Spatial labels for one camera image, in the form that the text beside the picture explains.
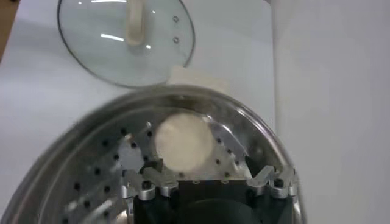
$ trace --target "dough ball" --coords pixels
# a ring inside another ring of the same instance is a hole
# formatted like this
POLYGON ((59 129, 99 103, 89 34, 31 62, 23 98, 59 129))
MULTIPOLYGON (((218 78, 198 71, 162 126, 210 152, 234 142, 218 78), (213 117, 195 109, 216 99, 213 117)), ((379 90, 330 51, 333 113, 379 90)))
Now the dough ball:
POLYGON ((167 118, 155 137, 157 155, 167 168, 190 172, 200 168, 210 157, 214 137, 201 117, 181 113, 167 118))

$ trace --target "metal rivet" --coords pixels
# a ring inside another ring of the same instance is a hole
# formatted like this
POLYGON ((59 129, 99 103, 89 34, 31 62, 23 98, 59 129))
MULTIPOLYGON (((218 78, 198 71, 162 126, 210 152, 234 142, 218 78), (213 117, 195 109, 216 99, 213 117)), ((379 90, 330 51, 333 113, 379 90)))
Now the metal rivet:
POLYGON ((283 185, 285 185, 285 182, 280 179, 280 178, 277 178, 274 180, 274 186, 277 187, 277 188, 282 188, 283 185))
POLYGON ((109 193, 109 192, 110 192, 110 186, 104 187, 104 192, 105 192, 105 193, 109 193))
POLYGON ((103 145, 104 147, 107 147, 107 146, 108 146, 108 140, 102 141, 102 145, 103 145))
POLYGON ((73 186, 73 188, 75 189, 75 190, 80 190, 80 184, 79 183, 74 183, 74 186, 73 186))
POLYGON ((179 38, 178 38, 178 37, 174 37, 174 38, 173 38, 173 43, 175 43, 175 44, 178 44, 178 43, 179 43, 179 41, 180 41, 180 40, 179 40, 179 38))
POLYGON ((98 167, 95 168, 95 175, 96 176, 100 175, 100 168, 98 168, 98 167))
POLYGON ((126 130, 126 128, 121 128, 121 134, 122 134, 123 136, 127 135, 127 130, 126 130))
POLYGON ((89 208, 91 206, 91 203, 89 201, 84 202, 84 207, 89 208))
POLYGON ((152 188, 152 183, 149 180, 145 180, 142 182, 142 190, 148 190, 152 188))

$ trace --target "glass lid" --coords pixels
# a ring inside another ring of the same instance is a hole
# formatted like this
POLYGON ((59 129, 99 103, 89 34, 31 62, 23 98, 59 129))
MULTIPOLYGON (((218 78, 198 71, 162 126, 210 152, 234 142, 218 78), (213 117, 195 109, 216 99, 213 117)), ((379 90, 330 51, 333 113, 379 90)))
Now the glass lid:
POLYGON ((171 67, 186 66, 195 34, 179 0, 60 0, 58 28, 73 57, 115 85, 167 81, 171 67))

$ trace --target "stainless steel pot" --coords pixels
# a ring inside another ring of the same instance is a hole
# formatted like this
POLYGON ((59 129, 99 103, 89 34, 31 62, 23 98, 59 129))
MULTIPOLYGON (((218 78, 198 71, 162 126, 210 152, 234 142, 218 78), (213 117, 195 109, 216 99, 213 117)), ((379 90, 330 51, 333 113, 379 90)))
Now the stainless steel pot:
MULTIPOLYGON (((183 111, 208 117, 214 137, 237 160, 249 156, 260 167, 291 165, 271 129, 232 98, 190 86, 146 89, 104 105, 58 139, 24 178, 2 223, 118 223, 126 209, 118 193, 118 140, 139 135, 137 147, 148 156, 155 128, 183 111)), ((296 223, 303 223, 299 197, 294 210, 296 223)))

